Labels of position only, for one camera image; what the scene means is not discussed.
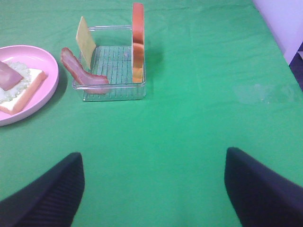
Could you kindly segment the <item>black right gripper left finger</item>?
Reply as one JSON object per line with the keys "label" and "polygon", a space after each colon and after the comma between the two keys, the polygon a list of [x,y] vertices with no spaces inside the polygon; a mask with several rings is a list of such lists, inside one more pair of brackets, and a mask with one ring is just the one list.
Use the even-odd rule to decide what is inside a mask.
{"label": "black right gripper left finger", "polygon": [[70,227],[85,188],[82,155],[70,153],[0,202],[2,227]]}

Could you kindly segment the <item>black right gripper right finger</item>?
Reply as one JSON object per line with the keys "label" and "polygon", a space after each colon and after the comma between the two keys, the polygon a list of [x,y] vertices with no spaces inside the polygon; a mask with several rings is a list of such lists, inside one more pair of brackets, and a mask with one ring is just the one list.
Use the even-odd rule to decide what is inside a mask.
{"label": "black right gripper right finger", "polygon": [[301,227],[303,188],[239,148],[228,148],[224,184],[244,227]]}

